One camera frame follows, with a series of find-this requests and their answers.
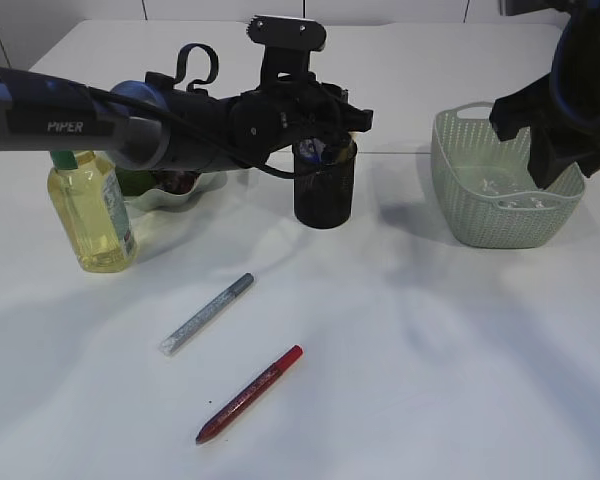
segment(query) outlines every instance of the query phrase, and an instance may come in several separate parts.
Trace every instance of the pen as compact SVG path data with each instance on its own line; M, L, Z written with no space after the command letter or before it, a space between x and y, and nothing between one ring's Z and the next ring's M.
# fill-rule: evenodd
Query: pen
M222 432L231 422L246 410L260 395L273 385L282 374L302 356L299 345L292 347L287 353L262 372L258 378L242 390L236 397L226 404L222 410L209 420L198 436L196 443L208 442Z
M253 275L245 273L233 285L229 286L220 295L211 300L202 310L196 313L187 323L173 332L169 338L160 344L160 351L171 356L193 337L198 331L209 323L220 311L233 302L238 295L244 292L253 283Z

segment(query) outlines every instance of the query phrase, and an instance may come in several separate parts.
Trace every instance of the robotic arm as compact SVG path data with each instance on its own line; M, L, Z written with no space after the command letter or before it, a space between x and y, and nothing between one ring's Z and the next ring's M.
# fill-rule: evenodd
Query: robotic arm
M571 14L551 72L499 99L490 120L501 141L531 128L529 171L546 188L572 163L587 176L600 170L600 0L500 0L517 15L555 8ZM148 73L111 92L29 72L0 68L0 150L107 150L122 168L210 172L266 165L269 154L304 139L345 147L349 132L371 128L373 112L347 103L346 91L319 83L309 55L324 47L316 22L256 17L249 37L265 46L260 85L215 99L198 87L211 83L218 58L206 45L185 46L176 77ZM206 80L177 90L193 48L211 60ZM330 168L316 165L316 173Z
M551 72L499 99L490 120L501 141L531 128L529 173L546 188L571 164L600 170L600 0L501 0L516 15L546 8L571 14Z
M372 111L352 107L345 90L309 71L310 52L326 40L320 24L259 16L247 33L265 46L260 85L220 100L199 87L218 73L216 53L202 44L183 47L175 78L149 72L144 82L126 81L111 92L0 68L0 150L106 150L129 170L256 167L295 178L266 165L269 155L308 138L345 147L349 132L371 128ZM208 54L209 77L177 90L194 48Z

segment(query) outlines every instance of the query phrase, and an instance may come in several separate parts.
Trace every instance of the green basket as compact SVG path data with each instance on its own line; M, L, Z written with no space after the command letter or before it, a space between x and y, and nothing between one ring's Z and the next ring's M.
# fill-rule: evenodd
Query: green basket
M582 198L584 179L571 165L546 190L527 171L531 135L500 142L489 120L460 118L472 103L436 116L431 146L433 186L454 236L481 248L534 248L564 225Z

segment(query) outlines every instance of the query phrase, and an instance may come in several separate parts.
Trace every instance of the bottle label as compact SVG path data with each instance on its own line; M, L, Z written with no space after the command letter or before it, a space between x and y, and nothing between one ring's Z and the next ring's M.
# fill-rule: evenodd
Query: bottle label
M120 185L113 170L107 175L104 181L102 199L109 212L109 217L116 231L118 242L120 242L120 246L122 247L122 252L125 258L127 258L133 251L134 240L131 234L129 215L127 215L127 209L124 206L124 198L122 197Z

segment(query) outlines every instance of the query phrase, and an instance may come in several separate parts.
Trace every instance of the mesh pen cup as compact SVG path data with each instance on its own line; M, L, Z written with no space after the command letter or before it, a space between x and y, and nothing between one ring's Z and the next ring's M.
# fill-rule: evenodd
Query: mesh pen cup
M356 143L352 141L345 152L336 155L336 163L331 168L294 180L293 209L300 222L312 228L330 229L349 219L357 153ZM293 165L296 173L315 170L315 153L308 156L294 145Z
M529 129L500 142L489 120L459 116L492 106L473 103L436 116L431 171L438 203L453 235L466 245L539 247L573 213L584 194L584 179L573 164L548 189L538 189L527 171Z

